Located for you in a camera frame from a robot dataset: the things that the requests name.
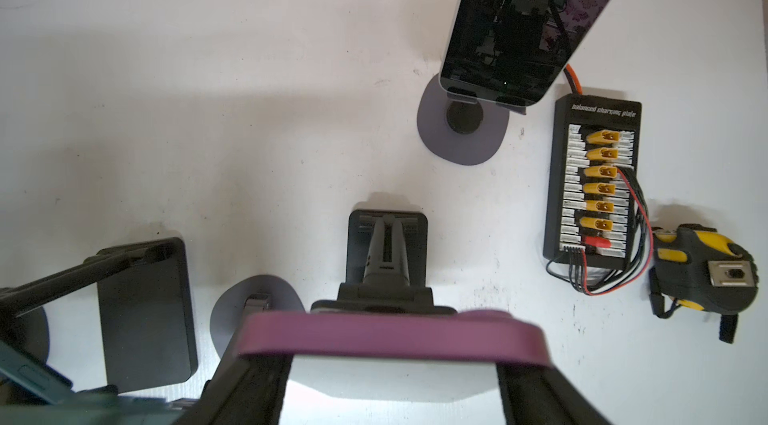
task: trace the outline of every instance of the yellow xt60 connector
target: yellow xt60 connector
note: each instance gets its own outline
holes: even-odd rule
[[[612,213],[614,204],[610,202],[601,202],[600,200],[587,200],[587,210],[591,212]]]
[[[619,141],[619,132],[615,130],[601,130],[587,135],[587,143],[592,145],[608,145]]]
[[[612,183],[585,183],[583,188],[584,193],[597,193],[604,196],[612,196],[616,193],[616,186]]]
[[[594,228],[596,230],[611,231],[614,229],[614,223],[610,220],[595,219],[594,217],[581,217],[578,221],[582,227]]]
[[[600,147],[587,152],[587,158],[590,160],[616,160],[619,158],[619,149]]]
[[[594,177],[596,179],[615,179],[618,175],[616,167],[609,166],[594,166],[584,169],[584,174],[587,177]]]

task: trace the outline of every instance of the black plastic stand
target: black plastic stand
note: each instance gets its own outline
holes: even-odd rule
[[[293,355],[240,357],[176,425],[277,425]],[[497,363],[506,423],[608,425],[556,369]]]
[[[424,145],[435,155],[459,165],[477,165],[494,156],[507,132],[509,113],[526,107],[497,104],[446,92],[435,75],[418,104],[416,126]]]
[[[347,236],[346,282],[312,312],[453,315],[426,287],[427,218],[418,212],[355,210]]]
[[[170,274],[168,270],[161,271],[160,268],[156,267],[163,264],[173,268]],[[140,277],[144,273],[151,275],[152,271],[161,271],[160,274],[166,279],[165,284],[174,284],[173,290],[186,289],[186,300],[181,290],[171,296],[155,296],[151,295],[152,292],[161,290],[161,286],[141,287],[140,281],[137,281],[136,277]],[[61,403],[70,398],[72,382],[44,363],[48,355],[48,326],[41,307],[82,287],[98,283],[108,379],[111,381],[120,379],[117,381],[122,381],[126,377],[142,377],[146,367],[154,368],[152,377],[167,372],[169,364],[162,359],[163,354],[159,353],[157,348],[152,349],[154,352],[153,361],[148,359],[146,353],[141,353],[148,350],[148,344],[157,343],[160,343],[161,347],[173,347],[172,354],[187,358],[186,363],[182,363],[181,367],[186,369],[188,377],[197,368],[197,352],[194,347],[194,329],[192,328],[191,305],[188,296],[189,284],[186,273],[184,243],[178,238],[169,238],[105,249],[97,255],[85,259],[82,265],[60,271],[20,287],[0,291],[0,340],[2,340],[0,343],[0,373],[34,397],[39,397],[44,403]],[[136,289],[126,291],[124,287],[120,287],[121,284],[124,285],[124,282],[121,281],[124,279],[128,279],[132,286],[143,289],[142,292],[139,293]],[[158,281],[157,275],[149,280],[155,284],[163,283]],[[127,307],[113,311],[112,318],[115,319],[114,321],[109,318],[104,320],[102,291],[105,283],[112,285],[110,292],[114,292],[115,296],[124,297],[126,302],[133,305],[133,308]],[[183,312],[189,315],[189,320],[184,321],[182,319],[180,324],[180,329],[184,333],[182,336],[184,343],[190,344],[188,355],[179,354],[178,347],[176,347],[177,343],[170,340],[168,335],[169,330],[177,330],[174,325],[179,325],[167,320],[169,317],[167,312],[171,309],[177,310],[174,308],[176,304],[178,304],[178,310],[182,311],[183,309]],[[133,322],[128,320],[131,316],[134,319]],[[166,320],[163,320],[161,327],[151,327],[148,323],[152,322],[153,318]],[[138,324],[139,326],[131,327],[131,324]],[[119,377],[110,373],[110,347],[108,335],[105,335],[110,329],[120,331],[130,338],[130,340],[117,341],[117,347],[120,349],[117,355],[126,357],[128,360],[124,367],[128,372],[120,371]],[[168,383],[152,383],[149,386],[161,384]]]

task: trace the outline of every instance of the phone screen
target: phone screen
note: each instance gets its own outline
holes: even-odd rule
[[[440,85],[529,106],[546,94],[609,0],[461,0]]]

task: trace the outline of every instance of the black cable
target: black cable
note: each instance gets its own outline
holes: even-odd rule
[[[674,313],[675,313],[675,311],[676,311],[678,308],[680,308],[680,307],[682,307],[682,306],[683,306],[683,305],[680,305],[680,303],[678,303],[678,301],[677,301],[677,298],[675,298],[675,299],[672,301],[672,306],[670,307],[670,309],[669,309],[669,310],[667,310],[666,312],[664,312],[663,314],[659,315],[658,317],[659,317],[659,318],[669,318],[669,317],[671,317],[671,316],[672,316],[672,314],[674,314]]]
[[[568,270],[568,276],[571,278],[571,287],[579,293],[584,293],[584,288],[581,285],[581,279],[579,278],[579,270],[581,266],[576,262],[577,257],[576,251],[571,251],[571,267]]]
[[[568,81],[568,84],[571,86],[571,93],[578,94],[576,83],[574,82],[574,77],[571,76],[571,73],[568,72],[567,68],[563,69],[563,74],[565,75],[565,79]]]
[[[568,253],[568,283],[575,291],[578,291],[578,286],[574,283],[574,254],[572,251]]]
[[[647,211],[648,204],[645,201],[645,196],[643,195],[643,191],[640,188],[637,176],[635,176],[634,172],[629,168],[622,167],[621,171],[624,173],[624,177],[627,179],[629,187],[638,198],[639,203],[636,205],[641,206],[645,211]],[[633,280],[637,276],[638,271],[642,270],[644,263],[647,260],[648,247],[646,246],[646,242],[648,240],[648,226],[645,223],[645,218],[639,212],[634,215],[633,225],[634,227],[632,229],[639,234],[638,250],[635,252],[634,257],[632,257],[627,267],[623,271],[610,271],[605,276],[596,281],[593,285],[587,285],[587,290],[590,293],[595,293],[598,291],[600,291],[598,292],[600,294],[607,293],[616,287],[622,286],[630,280]],[[571,286],[574,288],[574,290],[580,291],[581,293],[586,293],[584,290],[584,273],[586,272],[586,267],[587,264],[581,254],[579,254],[577,263],[574,263],[573,258],[571,258],[571,267],[569,268]],[[677,310],[677,308],[673,307],[671,312],[674,313],[674,310]]]
[[[565,24],[563,24],[563,19],[558,13],[558,8],[555,5],[554,0],[549,0],[549,13],[552,15],[555,24],[558,26],[558,30],[560,31],[560,41],[565,47],[565,50],[568,52],[568,56],[573,55],[573,49],[571,48],[571,38],[568,36],[568,32],[565,29]]]
[[[558,275],[558,274],[554,273],[552,270],[550,270],[550,269],[549,269],[549,266],[550,266],[550,265],[552,265],[552,264],[553,264],[553,263],[555,263],[556,261],[560,260],[560,259],[561,259],[561,258],[562,258],[562,257],[563,257],[565,254],[567,254],[567,253],[568,253],[567,251],[562,251],[562,253],[561,253],[560,255],[558,255],[558,256],[557,256],[557,257],[555,257],[555,258],[552,258],[552,260],[548,261],[548,262],[547,262],[547,265],[545,265],[545,266],[544,266],[544,270],[546,270],[546,271],[547,271],[547,273],[548,273],[549,275],[551,275],[551,276],[553,276],[553,277],[557,278],[558,280],[562,280],[562,281],[568,281],[568,279],[567,279],[567,278],[565,278],[565,277],[562,277],[562,276],[560,276],[560,275]]]

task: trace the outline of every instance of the dark gray device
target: dark gray device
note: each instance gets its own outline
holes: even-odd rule
[[[440,74],[418,107],[418,134],[459,165],[493,157],[508,111],[546,94],[609,0],[461,0]]]

